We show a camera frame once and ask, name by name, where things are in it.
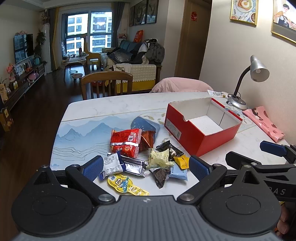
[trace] red box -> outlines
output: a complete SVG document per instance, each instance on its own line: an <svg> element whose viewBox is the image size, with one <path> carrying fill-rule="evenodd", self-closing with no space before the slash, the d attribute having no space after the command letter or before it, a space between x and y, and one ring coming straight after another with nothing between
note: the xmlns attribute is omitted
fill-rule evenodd
<svg viewBox="0 0 296 241"><path fill-rule="evenodd" d="M201 156L230 141L242 119L213 98L171 102L165 127L190 155Z"/></svg>

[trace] gray ribbed plate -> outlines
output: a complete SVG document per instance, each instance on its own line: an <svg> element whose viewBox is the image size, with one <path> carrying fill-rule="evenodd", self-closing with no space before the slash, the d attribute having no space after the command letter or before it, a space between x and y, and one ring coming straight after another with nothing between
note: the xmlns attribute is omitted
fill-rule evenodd
<svg viewBox="0 0 296 241"><path fill-rule="evenodd" d="M280 241L273 233L236 237L214 229L194 206L178 204L173 196L121 196L101 206L93 218L71 234L39 238L20 233L14 241Z"/></svg>

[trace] tv screen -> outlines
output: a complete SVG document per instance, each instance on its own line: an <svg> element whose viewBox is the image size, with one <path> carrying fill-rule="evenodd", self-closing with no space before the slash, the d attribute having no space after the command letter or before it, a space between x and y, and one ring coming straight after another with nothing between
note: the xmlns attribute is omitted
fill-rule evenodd
<svg viewBox="0 0 296 241"><path fill-rule="evenodd" d="M17 35L14 37L16 64L34 54L33 34Z"/></svg>

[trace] stool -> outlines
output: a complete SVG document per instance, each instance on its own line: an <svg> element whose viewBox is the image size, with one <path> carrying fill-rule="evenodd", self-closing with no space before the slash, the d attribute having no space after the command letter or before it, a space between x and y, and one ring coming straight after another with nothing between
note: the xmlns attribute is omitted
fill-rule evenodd
<svg viewBox="0 0 296 241"><path fill-rule="evenodd" d="M94 65L96 65L96 70L99 69L99 59L98 58L92 58L89 60L91 62L91 70L94 71Z"/></svg>
<svg viewBox="0 0 296 241"><path fill-rule="evenodd" d="M73 74L72 78L73 78L73 82L76 82L77 79L79 79L79 83L80 83L80 79L82 78L83 74Z"/></svg>

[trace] desk lamp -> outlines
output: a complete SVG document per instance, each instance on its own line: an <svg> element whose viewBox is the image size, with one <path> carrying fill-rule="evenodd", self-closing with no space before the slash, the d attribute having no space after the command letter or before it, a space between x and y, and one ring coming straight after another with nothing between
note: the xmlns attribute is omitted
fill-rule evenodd
<svg viewBox="0 0 296 241"><path fill-rule="evenodd" d="M269 70L265 67L263 63L261 63L254 55L251 56L251 65L247 67L241 76L239 77L239 81L237 82L237 87L235 88L235 91L233 95L228 95L228 103L231 103L233 106L235 106L238 109L246 110L248 109L248 106L246 105L246 102L244 102L237 96L239 87L241 85L243 77L250 71L251 79L255 82L263 82L268 79L269 77Z"/></svg>

